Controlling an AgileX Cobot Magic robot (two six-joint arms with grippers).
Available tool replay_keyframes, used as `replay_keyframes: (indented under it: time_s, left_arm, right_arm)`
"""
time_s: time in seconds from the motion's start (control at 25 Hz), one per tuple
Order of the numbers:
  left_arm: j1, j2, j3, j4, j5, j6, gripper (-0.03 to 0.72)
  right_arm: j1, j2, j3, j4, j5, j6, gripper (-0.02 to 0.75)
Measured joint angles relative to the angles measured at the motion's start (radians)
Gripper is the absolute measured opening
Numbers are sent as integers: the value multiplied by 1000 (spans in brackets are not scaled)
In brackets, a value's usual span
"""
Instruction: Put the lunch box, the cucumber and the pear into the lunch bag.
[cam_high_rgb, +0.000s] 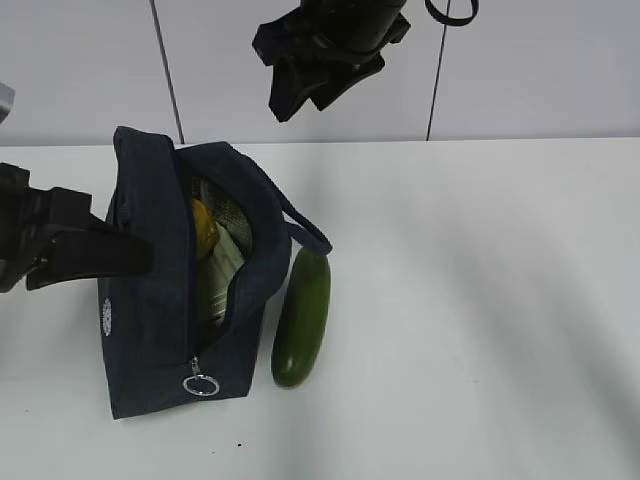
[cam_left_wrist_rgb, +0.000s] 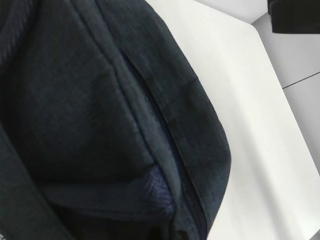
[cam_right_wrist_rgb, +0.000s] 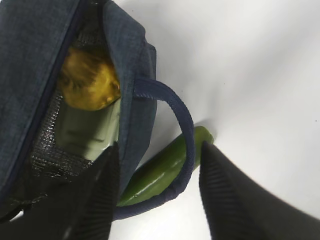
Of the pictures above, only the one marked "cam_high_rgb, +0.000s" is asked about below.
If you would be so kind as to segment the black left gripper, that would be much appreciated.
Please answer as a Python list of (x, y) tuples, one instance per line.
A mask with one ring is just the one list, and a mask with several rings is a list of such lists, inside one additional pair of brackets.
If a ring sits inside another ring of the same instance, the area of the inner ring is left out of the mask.
[(3, 293), (25, 277), (32, 291), (73, 280), (150, 272), (152, 247), (128, 235), (105, 234), (113, 228), (91, 213), (91, 194), (61, 187), (40, 190), (29, 181), (28, 170), (1, 165)]

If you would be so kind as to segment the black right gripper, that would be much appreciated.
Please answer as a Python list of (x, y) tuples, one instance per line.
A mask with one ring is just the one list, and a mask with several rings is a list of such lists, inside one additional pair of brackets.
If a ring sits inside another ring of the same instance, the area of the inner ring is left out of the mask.
[[(403, 1), (302, 1), (261, 24), (252, 47), (273, 76), (269, 108), (287, 122), (311, 97), (323, 111), (385, 66), (380, 51), (400, 42), (410, 24)], [(329, 62), (324, 70), (318, 62)]]

